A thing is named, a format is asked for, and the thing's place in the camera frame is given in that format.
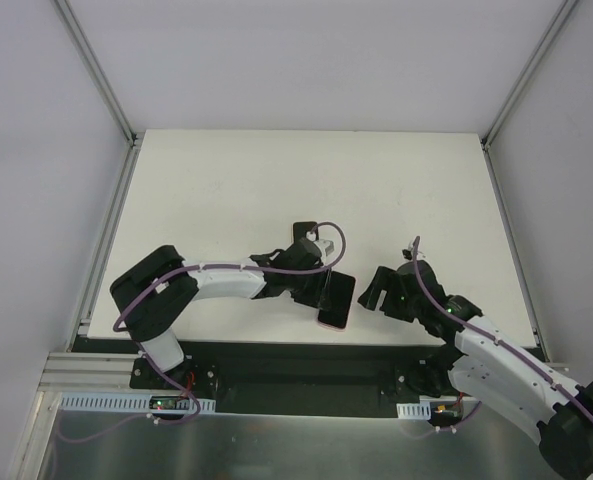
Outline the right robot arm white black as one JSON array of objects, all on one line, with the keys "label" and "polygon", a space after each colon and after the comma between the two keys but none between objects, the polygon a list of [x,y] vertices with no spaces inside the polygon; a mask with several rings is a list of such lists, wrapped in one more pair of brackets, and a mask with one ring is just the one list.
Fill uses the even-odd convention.
[{"label": "right robot arm white black", "polygon": [[405,386],[438,398],[474,397],[522,430],[564,479],[593,474],[593,382],[581,385],[507,338],[482,310],[448,294],[424,261],[379,267],[359,304],[418,321],[443,345],[404,374]]}]

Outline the phone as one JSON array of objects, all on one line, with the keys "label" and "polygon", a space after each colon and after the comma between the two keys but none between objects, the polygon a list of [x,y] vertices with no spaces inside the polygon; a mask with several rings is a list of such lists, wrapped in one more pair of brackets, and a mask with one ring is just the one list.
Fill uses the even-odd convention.
[{"label": "phone", "polygon": [[319,238],[318,224],[315,221],[300,221],[292,224],[293,245],[314,245]]}]

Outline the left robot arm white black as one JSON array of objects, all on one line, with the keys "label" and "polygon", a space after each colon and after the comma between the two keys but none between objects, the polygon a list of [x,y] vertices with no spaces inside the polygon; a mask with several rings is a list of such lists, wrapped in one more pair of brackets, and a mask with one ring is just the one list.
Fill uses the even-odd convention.
[{"label": "left robot arm white black", "polygon": [[172,324],[190,302],[301,292],[329,269],[326,260],[333,252],[331,240],[305,236],[285,250],[252,255],[237,264],[189,265],[174,246],[161,246],[111,284],[120,312],[115,330],[126,331],[145,352],[156,381],[167,389],[178,388],[188,367]]}]

